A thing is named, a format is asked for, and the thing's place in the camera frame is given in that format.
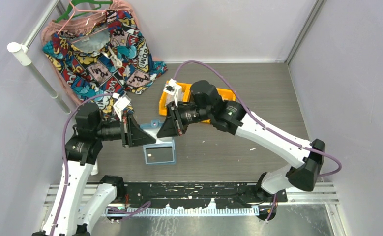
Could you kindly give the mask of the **blue card holder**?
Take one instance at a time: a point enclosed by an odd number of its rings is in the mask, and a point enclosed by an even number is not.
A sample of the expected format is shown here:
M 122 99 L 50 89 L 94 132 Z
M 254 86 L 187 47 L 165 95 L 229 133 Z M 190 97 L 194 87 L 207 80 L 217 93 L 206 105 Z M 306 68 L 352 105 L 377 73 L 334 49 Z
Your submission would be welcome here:
M 156 143 L 143 146 L 146 165 L 173 165 L 176 163 L 176 146 L 173 137 L 157 138 L 156 134 L 163 122 L 152 120 L 140 127 L 156 139 Z

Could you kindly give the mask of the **dark credit card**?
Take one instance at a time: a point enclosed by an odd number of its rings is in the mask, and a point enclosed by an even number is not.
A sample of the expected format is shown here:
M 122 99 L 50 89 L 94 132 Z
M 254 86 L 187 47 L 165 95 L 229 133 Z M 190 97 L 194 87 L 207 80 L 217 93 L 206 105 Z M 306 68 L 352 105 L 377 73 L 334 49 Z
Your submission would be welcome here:
M 145 149 L 146 162 L 150 164 L 173 162 L 171 147 L 149 147 Z

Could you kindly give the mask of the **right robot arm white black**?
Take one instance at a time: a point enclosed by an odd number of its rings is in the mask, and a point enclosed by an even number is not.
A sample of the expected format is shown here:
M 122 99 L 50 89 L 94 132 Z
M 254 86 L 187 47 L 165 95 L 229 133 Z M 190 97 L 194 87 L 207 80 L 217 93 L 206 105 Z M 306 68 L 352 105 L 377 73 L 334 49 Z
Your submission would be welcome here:
M 266 121 L 236 101 L 223 100 L 217 88 L 200 80 L 190 87 L 191 101 L 174 99 L 166 105 L 167 116 L 158 138 L 181 136 L 190 124 L 209 120 L 217 130 L 251 140 L 283 158 L 287 166 L 261 175 L 256 197 L 268 202 L 282 189 L 295 187 L 311 192 L 324 162 L 325 143 L 293 136 Z

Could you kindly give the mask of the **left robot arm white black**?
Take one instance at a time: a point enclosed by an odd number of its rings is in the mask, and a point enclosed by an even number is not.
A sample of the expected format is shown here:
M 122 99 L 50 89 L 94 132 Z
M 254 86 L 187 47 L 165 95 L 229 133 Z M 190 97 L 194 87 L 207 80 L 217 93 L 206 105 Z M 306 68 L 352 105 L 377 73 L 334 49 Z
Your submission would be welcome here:
M 74 134 L 62 145 L 63 170 L 52 210 L 36 236 L 89 236 L 111 202 L 125 200 L 127 190 L 122 177 L 105 175 L 93 196 L 81 207 L 87 180 L 103 141 L 121 140 L 125 147 L 156 143 L 130 114 L 120 121 L 104 122 L 95 103 L 85 103 L 73 114 Z

